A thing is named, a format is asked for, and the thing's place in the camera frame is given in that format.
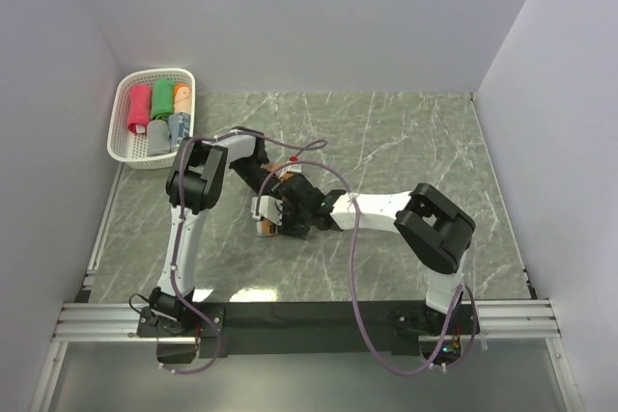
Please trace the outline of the orange patterned towel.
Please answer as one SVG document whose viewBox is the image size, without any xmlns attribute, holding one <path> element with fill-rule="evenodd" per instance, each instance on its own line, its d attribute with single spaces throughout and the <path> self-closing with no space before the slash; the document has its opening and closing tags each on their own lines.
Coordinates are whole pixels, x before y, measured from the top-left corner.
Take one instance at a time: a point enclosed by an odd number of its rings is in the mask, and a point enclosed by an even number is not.
<svg viewBox="0 0 618 412">
<path fill-rule="evenodd" d="M 278 165 L 281 163 L 269 163 L 267 165 L 267 169 L 271 172 L 275 168 L 278 168 Z M 296 175 L 281 179 L 281 181 L 286 181 Z M 276 235 L 286 235 L 286 236 L 301 236 L 303 232 L 303 226 L 300 223 L 300 219 L 298 218 L 297 211 L 295 207 L 284 201 L 282 199 L 278 199 L 283 202 L 283 219 L 282 224 L 280 226 L 276 226 L 270 223 L 268 220 L 257 221 L 257 234 L 258 236 L 267 237 L 267 236 L 276 236 Z"/>
</svg>

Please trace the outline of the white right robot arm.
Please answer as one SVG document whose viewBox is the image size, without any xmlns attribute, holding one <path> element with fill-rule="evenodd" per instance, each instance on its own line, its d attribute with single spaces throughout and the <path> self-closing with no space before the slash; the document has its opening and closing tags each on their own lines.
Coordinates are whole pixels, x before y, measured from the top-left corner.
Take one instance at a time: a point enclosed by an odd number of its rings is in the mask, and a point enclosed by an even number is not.
<svg viewBox="0 0 618 412">
<path fill-rule="evenodd" d="M 451 300 L 463 282 L 462 261 L 476 224 L 437 188 L 420 183 L 396 194 L 350 194 L 344 189 L 324 194 L 295 174 L 276 181 L 268 195 L 275 199 L 280 215 L 276 226 L 283 235 L 304 237 L 312 228 L 398 234 L 427 269 L 425 308 L 417 328 L 445 334 L 457 325 L 459 312 Z"/>
</svg>

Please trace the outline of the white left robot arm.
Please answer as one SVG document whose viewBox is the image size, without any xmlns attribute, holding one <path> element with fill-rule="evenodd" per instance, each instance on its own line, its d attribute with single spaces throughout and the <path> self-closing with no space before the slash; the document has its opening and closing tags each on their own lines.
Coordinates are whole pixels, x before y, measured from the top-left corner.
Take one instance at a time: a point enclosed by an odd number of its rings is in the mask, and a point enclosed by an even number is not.
<svg viewBox="0 0 618 412">
<path fill-rule="evenodd" d="M 153 314 L 170 335 L 187 334 L 198 316 L 192 307 L 194 271 L 202 229 L 221 196 L 228 168 L 251 187 L 266 179 L 267 137 L 236 127 L 222 136 L 185 137 L 165 184 L 171 231 L 163 270 L 149 296 Z"/>
</svg>

